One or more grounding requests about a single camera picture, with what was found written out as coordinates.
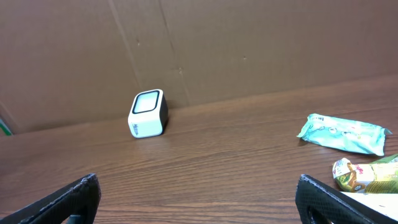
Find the cardboard wall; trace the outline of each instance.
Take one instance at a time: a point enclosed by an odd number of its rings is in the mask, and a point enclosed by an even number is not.
[[[15,133],[398,72],[398,1],[3,0]]]

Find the food package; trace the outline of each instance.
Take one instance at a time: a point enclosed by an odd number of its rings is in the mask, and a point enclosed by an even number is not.
[[[311,114],[297,137],[348,152],[383,156],[386,134],[392,133],[374,124]]]
[[[346,192],[398,194],[398,162],[352,164],[342,158],[333,164],[333,178]]]

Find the wood grain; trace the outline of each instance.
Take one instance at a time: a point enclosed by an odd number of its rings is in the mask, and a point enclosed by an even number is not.
[[[398,76],[362,78],[172,110],[164,135],[134,139],[127,118],[0,138],[0,214],[89,173],[98,223],[298,223],[300,174],[337,187],[331,165],[353,154],[300,141],[310,113],[398,131]],[[385,154],[398,153],[395,135]]]

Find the green object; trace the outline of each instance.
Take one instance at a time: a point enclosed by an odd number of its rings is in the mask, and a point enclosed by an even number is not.
[[[7,125],[1,119],[0,119],[0,128],[2,129],[2,131],[4,133],[6,133],[6,136],[12,136],[11,130],[7,127]]]
[[[310,114],[297,137],[348,152],[384,156],[386,134],[392,133],[374,124]]]
[[[390,162],[398,162],[398,154],[394,154],[392,156],[387,156],[382,159],[378,159],[371,164],[383,164],[383,163],[390,163]]]

